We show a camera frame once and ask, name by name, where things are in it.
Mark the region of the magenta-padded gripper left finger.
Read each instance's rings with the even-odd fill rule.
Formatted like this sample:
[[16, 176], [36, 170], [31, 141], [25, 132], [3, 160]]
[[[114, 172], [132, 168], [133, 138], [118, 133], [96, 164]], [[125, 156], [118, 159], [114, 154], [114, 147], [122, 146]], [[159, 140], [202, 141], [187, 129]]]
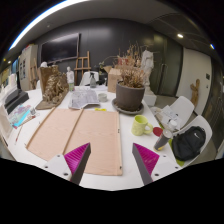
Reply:
[[90, 154], [91, 144], [86, 143], [65, 155], [57, 154], [43, 166], [43, 169], [78, 185]]

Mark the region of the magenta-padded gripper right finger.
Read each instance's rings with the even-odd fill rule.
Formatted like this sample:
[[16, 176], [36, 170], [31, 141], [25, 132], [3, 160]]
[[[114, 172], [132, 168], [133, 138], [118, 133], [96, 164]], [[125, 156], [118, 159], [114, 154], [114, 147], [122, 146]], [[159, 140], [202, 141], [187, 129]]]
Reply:
[[166, 154], [157, 154], [137, 143], [133, 144], [132, 153], [144, 185], [150, 184], [181, 169]]

